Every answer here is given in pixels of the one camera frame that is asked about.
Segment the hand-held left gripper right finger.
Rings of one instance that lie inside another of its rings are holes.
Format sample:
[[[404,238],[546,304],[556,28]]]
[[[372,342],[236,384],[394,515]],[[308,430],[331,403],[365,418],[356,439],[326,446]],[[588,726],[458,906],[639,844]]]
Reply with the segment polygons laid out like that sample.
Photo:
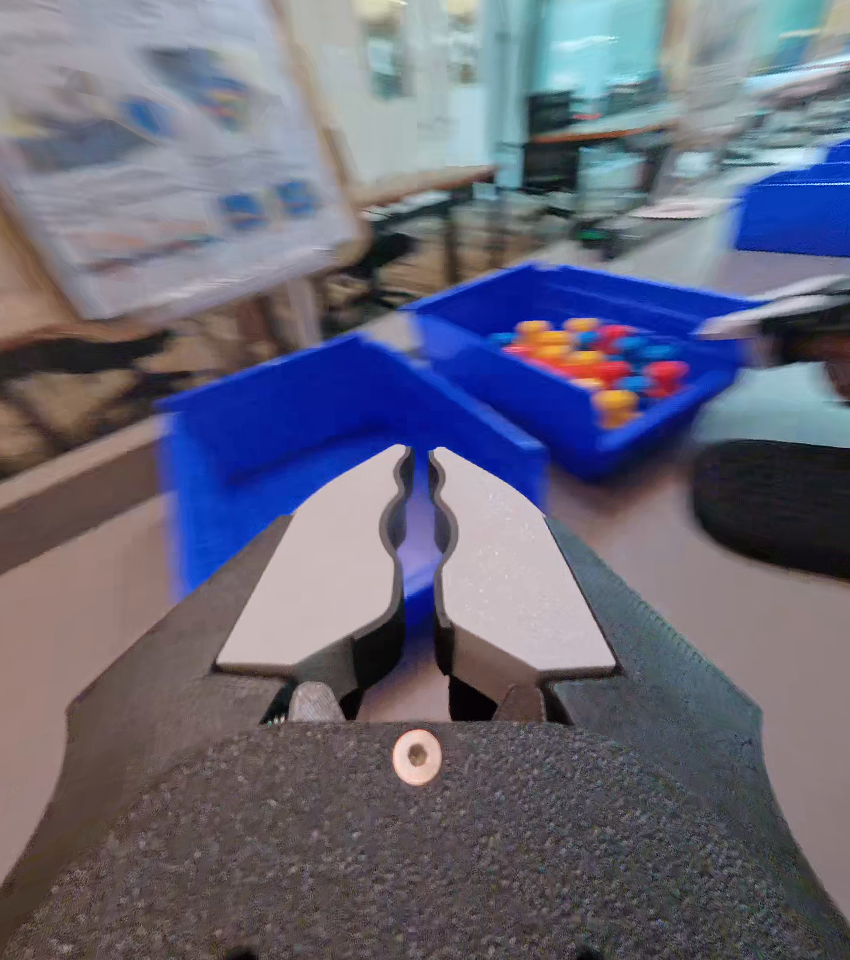
[[[442,672],[491,702],[513,687],[612,676],[616,655],[542,510],[449,448],[429,459]]]

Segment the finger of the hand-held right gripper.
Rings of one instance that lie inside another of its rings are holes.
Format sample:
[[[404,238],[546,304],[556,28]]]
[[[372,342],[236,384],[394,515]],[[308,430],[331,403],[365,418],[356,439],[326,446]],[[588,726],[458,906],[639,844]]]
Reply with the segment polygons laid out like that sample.
[[[741,309],[707,319],[697,330],[703,341],[737,341],[754,338],[766,329],[800,320],[813,320],[842,300],[840,275],[819,276],[767,292]]]

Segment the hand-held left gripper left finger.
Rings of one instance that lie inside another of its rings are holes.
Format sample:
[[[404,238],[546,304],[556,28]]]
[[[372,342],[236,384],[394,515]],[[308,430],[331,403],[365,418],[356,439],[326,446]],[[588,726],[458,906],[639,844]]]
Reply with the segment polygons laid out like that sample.
[[[339,475],[292,515],[215,659],[224,673],[326,685],[375,683],[404,641],[398,549],[414,452],[395,444]]]

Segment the wooden desk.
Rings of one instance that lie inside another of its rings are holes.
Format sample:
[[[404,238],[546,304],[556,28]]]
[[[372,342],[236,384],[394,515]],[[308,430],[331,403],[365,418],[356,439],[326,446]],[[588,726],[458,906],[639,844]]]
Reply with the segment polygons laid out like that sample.
[[[455,286],[463,279],[459,255],[459,230],[455,210],[475,196],[477,187],[490,193],[487,217],[487,255],[492,270],[503,266],[506,247],[505,197],[497,184],[498,166],[446,166],[410,174],[395,174],[368,185],[346,190],[351,208],[358,214],[373,210],[399,211],[385,216],[387,226],[399,226],[419,218],[434,217],[442,222],[444,280]]]
[[[575,124],[564,130],[561,139],[571,141],[578,147],[578,177],[580,159],[579,152],[582,149],[593,150],[598,145],[622,141],[629,138],[637,138],[660,131],[670,130],[677,123],[673,116],[666,116],[659,119],[638,119],[622,120],[611,118],[611,125],[601,124],[599,122]],[[523,172],[523,151],[522,151],[522,172]]]

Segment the pile of mega blocks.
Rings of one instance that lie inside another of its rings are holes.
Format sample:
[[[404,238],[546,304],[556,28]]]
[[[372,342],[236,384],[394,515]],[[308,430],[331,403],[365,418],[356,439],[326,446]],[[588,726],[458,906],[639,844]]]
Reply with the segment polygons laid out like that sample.
[[[665,338],[599,318],[527,319],[484,337],[498,353],[556,375],[591,401],[599,429],[633,424],[691,385],[682,350]]]

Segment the black office chair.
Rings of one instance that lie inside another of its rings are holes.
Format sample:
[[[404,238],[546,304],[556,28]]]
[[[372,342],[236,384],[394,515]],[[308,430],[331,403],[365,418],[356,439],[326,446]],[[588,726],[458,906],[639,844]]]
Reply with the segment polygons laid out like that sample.
[[[187,370],[152,372],[140,367],[140,361],[162,354],[174,334],[161,330],[131,340],[109,342],[76,336],[53,336],[0,351],[0,402],[11,405],[34,429],[55,454],[76,449],[90,439],[106,434],[106,413],[128,407],[143,415],[153,405],[175,393],[179,387],[191,385],[192,372]],[[55,426],[29,400],[19,396],[13,384],[34,375],[56,375],[87,378],[106,373],[124,372],[132,376],[131,386],[86,415],[89,425],[85,438],[72,439]]]
[[[575,194],[578,147],[561,139],[575,124],[575,97],[571,90],[530,94],[527,97],[527,143],[523,148],[522,191],[532,196]]]

